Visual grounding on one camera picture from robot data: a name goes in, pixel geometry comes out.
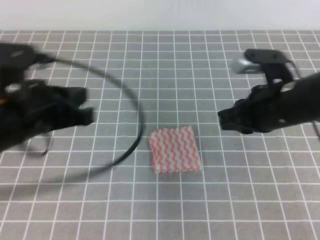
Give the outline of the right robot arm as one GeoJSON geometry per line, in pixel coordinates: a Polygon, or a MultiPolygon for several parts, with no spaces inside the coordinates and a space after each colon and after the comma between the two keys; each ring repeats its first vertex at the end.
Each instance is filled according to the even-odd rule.
{"type": "Polygon", "coordinates": [[[222,130],[245,135],[269,133],[277,129],[318,121],[320,119],[320,74],[315,73],[292,82],[283,91],[280,81],[272,86],[257,85],[247,98],[218,112],[222,130]]]}

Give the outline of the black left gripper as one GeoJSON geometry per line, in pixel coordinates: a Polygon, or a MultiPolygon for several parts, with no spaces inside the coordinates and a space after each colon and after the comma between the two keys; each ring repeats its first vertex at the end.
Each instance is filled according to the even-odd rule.
{"type": "Polygon", "coordinates": [[[19,84],[14,90],[1,86],[0,151],[55,130],[92,124],[94,108],[79,109],[87,95],[85,87],[47,85],[43,80],[19,84]]]}

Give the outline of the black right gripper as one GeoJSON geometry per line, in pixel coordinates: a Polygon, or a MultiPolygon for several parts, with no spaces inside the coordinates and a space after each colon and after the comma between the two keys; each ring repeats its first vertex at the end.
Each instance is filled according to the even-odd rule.
{"type": "Polygon", "coordinates": [[[282,91],[283,86],[275,83],[272,87],[253,87],[247,98],[239,99],[233,107],[217,113],[221,129],[252,134],[297,125],[297,104],[293,100],[284,100],[288,92],[282,91]]]}

